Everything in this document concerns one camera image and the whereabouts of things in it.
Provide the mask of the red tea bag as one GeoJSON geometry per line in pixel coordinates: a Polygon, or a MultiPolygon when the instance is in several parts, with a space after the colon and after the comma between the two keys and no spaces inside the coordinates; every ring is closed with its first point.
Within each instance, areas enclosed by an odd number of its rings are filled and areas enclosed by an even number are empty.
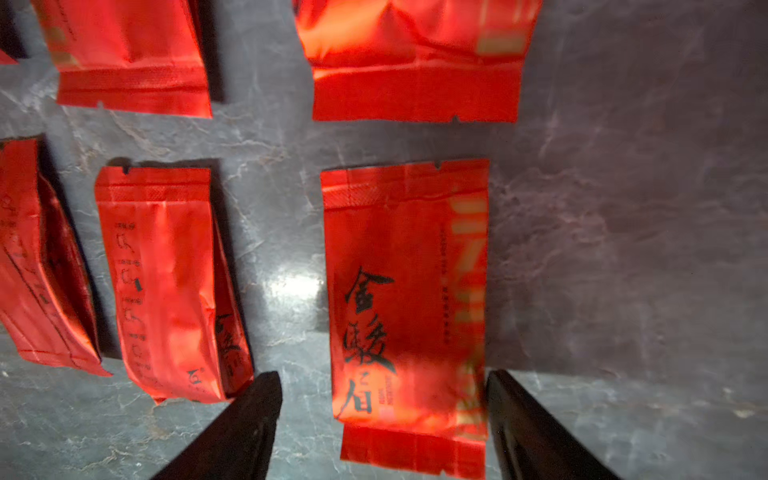
{"type": "Polygon", "coordinates": [[[539,1],[296,1],[316,121],[513,123],[539,1]]]}
{"type": "Polygon", "coordinates": [[[199,8],[189,0],[32,4],[62,106],[210,119],[199,8]]]}
{"type": "Polygon", "coordinates": [[[0,64],[1,65],[15,65],[17,64],[17,61],[12,58],[9,54],[4,52],[3,50],[0,50],[0,64]]]}
{"type": "Polygon", "coordinates": [[[254,379],[202,168],[103,168],[95,182],[128,376],[153,400],[230,401],[254,379]]]}
{"type": "Polygon", "coordinates": [[[27,361],[109,374],[85,262],[36,139],[1,143],[1,322],[27,361]]]}
{"type": "Polygon", "coordinates": [[[321,176],[341,457],[485,475],[489,163],[321,176]]]}

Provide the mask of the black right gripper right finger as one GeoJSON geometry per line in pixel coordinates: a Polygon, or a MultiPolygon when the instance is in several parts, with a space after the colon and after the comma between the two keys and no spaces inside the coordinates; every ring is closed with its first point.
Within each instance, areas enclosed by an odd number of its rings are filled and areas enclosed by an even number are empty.
{"type": "Polygon", "coordinates": [[[619,479],[507,371],[489,373],[486,399],[504,479],[619,479]]]}

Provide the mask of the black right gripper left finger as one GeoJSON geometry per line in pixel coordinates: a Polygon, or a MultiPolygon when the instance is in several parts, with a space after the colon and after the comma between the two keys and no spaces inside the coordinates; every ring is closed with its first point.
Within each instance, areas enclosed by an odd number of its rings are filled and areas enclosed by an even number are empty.
{"type": "Polygon", "coordinates": [[[267,476],[282,386],[276,371],[254,382],[156,479],[264,479],[267,476]]]}

